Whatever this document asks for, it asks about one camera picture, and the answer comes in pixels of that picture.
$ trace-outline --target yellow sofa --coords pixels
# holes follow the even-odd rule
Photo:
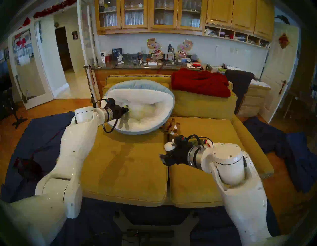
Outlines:
[[[148,79],[168,88],[170,75],[109,76],[105,93],[114,84]],[[173,90],[172,116],[181,134],[206,136],[214,142],[235,143],[250,155],[261,178],[274,169],[258,143],[234,115],[236,95],[229,98]],[[187,165],[167,168],[159,153],[165,153],[161,130],[144,135],[107,134],[99,127],[93,149],[84,162],[81,184],[85,197],[138,206],[173,204],[180,208],[223,205],[210,174]]]

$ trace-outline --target door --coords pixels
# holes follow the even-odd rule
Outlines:
[[[281,48],[279,38],[286,34],[289,45]],[[286,91],[292,75],[298,49],[299,29],[284,23],[274,23],[274,36],[269,49],[268,59],[261,76],[271,90],[265,98],[260,114],[266,122],[270,122]]]
[[[230,27],[233,0],[208,0],[206,23]]]
[[[253,33],[256,22],[256,0],[234,0],[231,27]]]
[[[176,29],[178,0],[149,0],[150,27]]]
[[[9,36],[10,64],[14,81],[26,109],[53,100],[37,44],[35,23]]]
[[[206,13],[207,0],[179,0],[177,29],[201,31]]]
[[[95,0],[98,30],[120,29],[120,0]]]
[[[96,54],[94,49],[94,36],[92,32],[92,21],[91,21],[91,10],[92,3],[85,3],[82,0],[77,0],[77,15],[79,25],[79,36],[81,39],[81,48],[85,60],[85,69],[87,75],[87,83],[91,93],[93,101],[97,102],[100,97],[97,87],[97,82],[94,80],[91,66],[97,65]]]
[[[147,0],[121,0],[122,28],[147,27]]]
[[[72,69],[73,64],[72,64],[72,59],[70,58],[70,53],[68,48],[66,28],[61,27],[61,28],[55,29],[55,36],[56,36],[58,53],[60,55],[63,71]]]
[[[274,30],[274,5],[271,0],[257,0],[254,34],[272,40]]]

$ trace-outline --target sofa backrest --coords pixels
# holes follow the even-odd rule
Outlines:
[[[111,75],[107,77],[107,84],[102,92],[105,94],[109,88],[117,83],[136,79],[148,79],[160,83],[171,90],[171,75]],[[172,116],[231,120],[234,115],[237,96],[232,92],[232,84],[230,84],[229,88],[231,96],[228,98],[171,90],[175,96]]]

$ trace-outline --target red blanket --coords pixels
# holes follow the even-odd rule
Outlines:
[[[208,96],[230,97],[228,80],[220,73],[181,68],[172,74],[172,89]]]

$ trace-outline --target white door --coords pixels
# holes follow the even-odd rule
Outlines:
[[[26,109],[53,100],[40,57],[34,22],[9,36],[14,81]]]
[[[93,76],[92,70],[89,66],[97,64],[95,48],[94,48],[94,35],[92,32],[92,5],[93,1],[77,1],[77,14],[79,25],[79,36],[81,39],[82,52],[84,54],[87,79],[89,80],[90,91],[94,101],[100,99],[96,78]]]
[[[281,48],[279,38],[286,34],[289,45]],[[299,40],[299,28],[284,23],[274,23],[274,36],[261,80],[270,85],[271,90],[265,98],[260,115],[270,122],[275,114],[288,86],[296,60]]]

